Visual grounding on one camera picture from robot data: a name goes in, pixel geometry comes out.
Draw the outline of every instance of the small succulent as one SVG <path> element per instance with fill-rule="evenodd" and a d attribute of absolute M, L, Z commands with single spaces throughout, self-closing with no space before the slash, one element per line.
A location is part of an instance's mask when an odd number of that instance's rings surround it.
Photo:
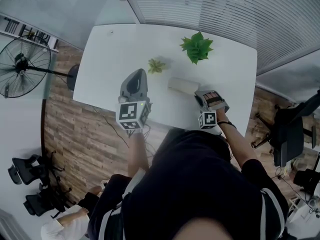
<path fill-rule="evenodd" d="M 148 73 L 161 73 L 162 70 L 165 70 L 165 63 L 161 62 L 158 59 L 149 59 L 148 61 L 149 64 L 149 70 Z"/>
<path fill-rule="evenodd" d="M 213 40 L 204 39 L 201 32 L 191 36 L 191 39 L 184 37 L 182 40 L 183 44 L 180 44 L 183 48 L 182 51 L 186 50 L 187 56 L 194 64 L 197 64 L 200 60 L 207 60 L 208 52 L 213 50 L 210 48 Z"/>

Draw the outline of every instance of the black and white marker cube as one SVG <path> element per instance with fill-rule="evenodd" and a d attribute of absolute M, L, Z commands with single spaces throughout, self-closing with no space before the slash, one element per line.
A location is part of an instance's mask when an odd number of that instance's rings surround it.
<path fill-rule="evenodd" d="M 115 113 L 116 122 L 125 131 L 143 129 L 150 111 L 150 105 L 145 100 L 119 103 Z"/>
<path fill-rule="evenodd" d="M 202 112 L 199 116 L 200 129 L 210 129 L 217 125 L 216 111 Z"/>

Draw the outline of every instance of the black office chair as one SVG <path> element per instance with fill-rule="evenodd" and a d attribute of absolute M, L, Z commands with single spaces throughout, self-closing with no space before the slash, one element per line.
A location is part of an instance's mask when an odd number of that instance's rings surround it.
<path fill-rule="evenodd" d="M 56 171 L 58 172 L 64 172 L 65 171 L 65 168 L 57 168 L 53 165 L 53 157 L 54 157 L 54 154 L 56 154 L 57 152 L 54 150 L 51 152 L 51 157 L 49 158 L 47 155 L 45 155 L 45 164 L 47 166 L 47 169 L 52 173 L 53 177 L 55 178 L 55 185 L 53 186 L 50 182 L 50 186 L 51 188 L 55 191 L 56 195 L 63 201 L 64 203 L 64 206 L 67 207 L 67 208 L 70 208 L 70 206 L 68 205 L 69 204 L 72 204 L 72 205 L 75 205 L 76 202 L 74 201 L 71 201 L 67 198 L 66 194 L 71 192 L 72 191 L 72 188 L 69 187 L 68 191 L 63 191 L 63 189 L 61 188 L 60 186 L 60 177 L 56 175 Z"/>
<path fill-rule="evenodd" d="M 36 179 L 40 179 L 45 186 L 48 184 L 48 170 L 41 156 L 33 154 L 29 159 L 12 158 L 12 162 L 8 172 L 15 184 L 23 182 L 29 185 Z"/>
<path fill-rule="evenodd" d="M 54 219 L 60 213 L 66 211 L 65 206 L 70 208 L 70 206 L 65 204 L 64 200 L 61 199 L 61 197 L 53 188 L 51 188 L 51 186 L 43 188 L 43 185 L 40 184 L 39 189 L 39 193 L 25 196 L 26 201 L 23 203 L 23 205 L 30 215 L 37 215 L 40 217 L 50 210 L 57 209 L 58 213 L 55 216 L 51 216 Z"/>
<path fill-rule="evenodd" d="M 274 165 L 286 166 L 291 159 L 302 154 L 304 149 L 304 134 L 312 137 L 312 148 L 316 146 L 317 133 L 316 127 L 312 130 L 304 129 L 302 117 L 311 115 L 320 106 L 320 90 L 306 102 L 300 103 L 295 108 L 280 109 L 274 117 L 274 124 L 266 122 L 259 114 L 255 116 L 268 127 L 270 133 L 258 144 L 254 142 L 251 146 L 257 149 L 266 142 L 273 147 Z"/>

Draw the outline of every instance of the white cylinder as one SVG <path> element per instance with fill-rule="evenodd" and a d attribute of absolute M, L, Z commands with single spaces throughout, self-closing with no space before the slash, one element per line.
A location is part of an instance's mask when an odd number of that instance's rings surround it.
<path fill-rule="evenodd" d="M 168 90 L 175 90 L 182 93 L 194 95 L 195 91 L 199 89 L 198 82 L 192 82 L 177 77 L 171 77 L 168 81 Z"/>

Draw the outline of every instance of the white desk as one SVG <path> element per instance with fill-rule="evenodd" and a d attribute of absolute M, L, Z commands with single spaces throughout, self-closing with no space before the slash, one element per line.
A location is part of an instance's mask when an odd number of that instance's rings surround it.
<path fill-rule="evenodd" d="M 253 102 L 257 51 L 244 44 L 202 33 L 213 40 L 209 59 L 192 64 L 179 46 L 195 30 L 147 24 L 95 26 L 82 56 L 73 99 L 115 111 L 121 83 L 137 69 L 148 71 L 148 60 L 159 58 L 169 66 L 161 74 L 147 74 L 148 97 L 153 103 L 148 119 L 183 128 L 199 129 L 199 106 L 192 95 L 168 90 L 177 77 L 216 90 L 227 101 L 227 116 L 245 135 Z"/>

